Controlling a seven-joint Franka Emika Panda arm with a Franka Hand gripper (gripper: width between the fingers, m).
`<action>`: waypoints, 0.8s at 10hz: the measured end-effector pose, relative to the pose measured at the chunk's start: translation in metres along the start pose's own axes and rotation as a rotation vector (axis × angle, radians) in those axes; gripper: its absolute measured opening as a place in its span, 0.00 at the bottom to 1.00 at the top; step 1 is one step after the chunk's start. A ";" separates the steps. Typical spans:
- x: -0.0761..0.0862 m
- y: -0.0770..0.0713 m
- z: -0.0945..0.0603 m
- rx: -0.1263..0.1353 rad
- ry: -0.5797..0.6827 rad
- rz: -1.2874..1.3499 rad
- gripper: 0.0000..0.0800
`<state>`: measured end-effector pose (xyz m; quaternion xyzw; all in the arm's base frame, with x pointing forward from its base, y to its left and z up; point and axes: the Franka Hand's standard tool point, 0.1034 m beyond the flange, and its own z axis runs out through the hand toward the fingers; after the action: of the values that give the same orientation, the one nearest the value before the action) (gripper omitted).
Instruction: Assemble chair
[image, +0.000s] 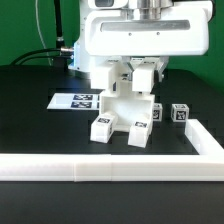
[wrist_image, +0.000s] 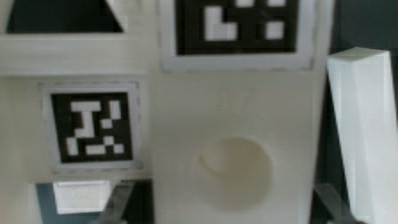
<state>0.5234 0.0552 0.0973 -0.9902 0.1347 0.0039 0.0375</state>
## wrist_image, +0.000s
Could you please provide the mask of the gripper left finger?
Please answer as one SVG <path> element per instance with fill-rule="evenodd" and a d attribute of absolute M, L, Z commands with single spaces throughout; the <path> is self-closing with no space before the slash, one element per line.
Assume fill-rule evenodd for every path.
<path fill-rule="evenodd" d="M 154 224 L 149 179 L 37 183 L 42 224 Z"/>

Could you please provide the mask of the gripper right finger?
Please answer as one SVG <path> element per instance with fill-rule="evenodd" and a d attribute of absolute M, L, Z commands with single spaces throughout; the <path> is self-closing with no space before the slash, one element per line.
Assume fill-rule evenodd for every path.
<path fill-rule="evenodd" d="M 329 183 L 314 185 L 313 196 L 309 224 L 364 224 L 353 217 L 341 195 Z"/>

